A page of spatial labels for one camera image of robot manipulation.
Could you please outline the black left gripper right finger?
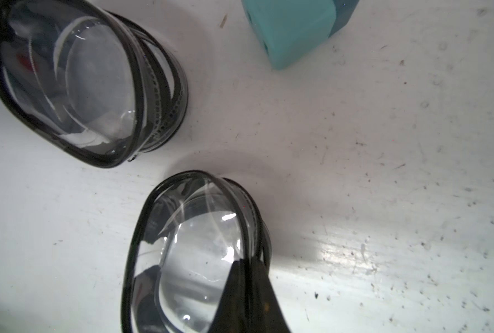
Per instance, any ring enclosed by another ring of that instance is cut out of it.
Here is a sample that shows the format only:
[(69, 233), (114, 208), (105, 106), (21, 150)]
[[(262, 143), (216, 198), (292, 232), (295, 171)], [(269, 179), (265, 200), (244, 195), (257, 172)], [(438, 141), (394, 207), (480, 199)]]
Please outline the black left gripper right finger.
[(265, 265), (257, 260), (253, 261), (251, 273), (251, 332), (290, 333)]

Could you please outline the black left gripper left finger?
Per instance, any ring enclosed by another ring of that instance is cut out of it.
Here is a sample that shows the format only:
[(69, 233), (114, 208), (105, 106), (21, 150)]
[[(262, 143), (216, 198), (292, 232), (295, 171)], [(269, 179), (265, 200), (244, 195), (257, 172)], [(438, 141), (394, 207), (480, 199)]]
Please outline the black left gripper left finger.
[(234, 261), (209, 333), (247, 332), (246, 278), (244, 260)]

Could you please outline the teal wall charger front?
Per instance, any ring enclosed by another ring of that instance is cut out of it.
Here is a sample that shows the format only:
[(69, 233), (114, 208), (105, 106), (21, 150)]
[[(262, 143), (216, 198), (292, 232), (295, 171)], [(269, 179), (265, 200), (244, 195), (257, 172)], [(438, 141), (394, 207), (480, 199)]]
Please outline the teal wall charger front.
[(246, 18), (273, 69), (296, 62), (344, 28), (358, 0), (244, 0)]

